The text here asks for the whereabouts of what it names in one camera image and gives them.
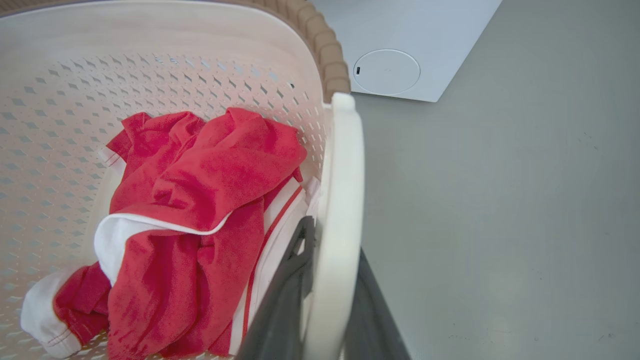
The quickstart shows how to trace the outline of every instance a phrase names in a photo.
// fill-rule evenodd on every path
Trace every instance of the laundry basket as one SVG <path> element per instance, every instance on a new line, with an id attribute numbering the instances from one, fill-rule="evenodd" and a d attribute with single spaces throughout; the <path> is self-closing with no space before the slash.
<path id="1" fill-rule="evenodd" d="M 0 1 L 0 360 L 49 356 L 20 328 L 30 286 L 90 264 L 117 182 L 97 151 L 137 112 L 236 106 L 298 128 L 321 180 L 305 359 L 336 359 L 360 252 L 364 147 L 334 32 L 304 0 Z M 105 359 L 106 336 L 74 359 Z M 197 359 L 214 358 L 208 353 Z"/>

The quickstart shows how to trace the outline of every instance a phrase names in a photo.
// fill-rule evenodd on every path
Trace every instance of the red clothing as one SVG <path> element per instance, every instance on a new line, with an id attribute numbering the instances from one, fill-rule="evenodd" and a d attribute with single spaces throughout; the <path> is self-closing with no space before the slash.
<path id="1" fill-rule="evenodd" d="M 292 174 L 301 181 L 306 150 L 294 128 L 242 109 L 208 123 L 185 112 L 122 124 L 108 148 L 126 169 L 95 236 L 104 273 L 78 270 L 54 310 L 82 344 L 108 313 L 111 359 L 226 354 L 264 211 Z"/>

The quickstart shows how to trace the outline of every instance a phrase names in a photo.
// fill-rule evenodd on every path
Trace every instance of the perforated basket wall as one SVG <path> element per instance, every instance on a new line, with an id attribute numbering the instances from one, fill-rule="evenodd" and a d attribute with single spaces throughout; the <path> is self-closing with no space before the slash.
<path id="1" fill-rule="evenodd" d="M 0 19 L 0 31 L 8 29 L 3 24 Z M 229 51 L 215 56 L 216 44 L 205 45 L 206 51 L 168 47 L 170 53 L 161 46 L 155 52 L 74 49 L 2 68 L 0 360 L 49 357 L 20 328 L 22 299 L 45 275 L 87 263 L 93 242 L 88 225 L 108 171 L 97 151 L 126 117 L 189 110 L 210 120 L 230 106 L 248 108 L 300 129 L 309 153 L 305 171 L 320 176 L 331 131 L 322 88 L 288 71 L 286 62 Z M 103 334 L 74 358 L 104 359 L 105 349 Z"/>

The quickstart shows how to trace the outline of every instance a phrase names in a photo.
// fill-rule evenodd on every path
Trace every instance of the gray floor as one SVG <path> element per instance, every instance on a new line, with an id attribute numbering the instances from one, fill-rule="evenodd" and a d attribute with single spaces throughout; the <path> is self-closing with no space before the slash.
<path id="1" fill-rule="evenodd" d="M 504 0 L 436 104 L 358 95 L 419 359 L 640 359 L 640 1 Z"/>

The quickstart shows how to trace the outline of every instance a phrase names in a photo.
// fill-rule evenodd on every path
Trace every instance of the circular panel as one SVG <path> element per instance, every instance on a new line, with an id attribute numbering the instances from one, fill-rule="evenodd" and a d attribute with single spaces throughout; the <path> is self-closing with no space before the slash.
<path id="1" fill-rule="evenodd" d="M 356 82 L 379 95 L 394 95 L 409 90 L 420 77 L 420 66 L 402 51 L 380 49 L 362 56 L 353 67 Z"/>

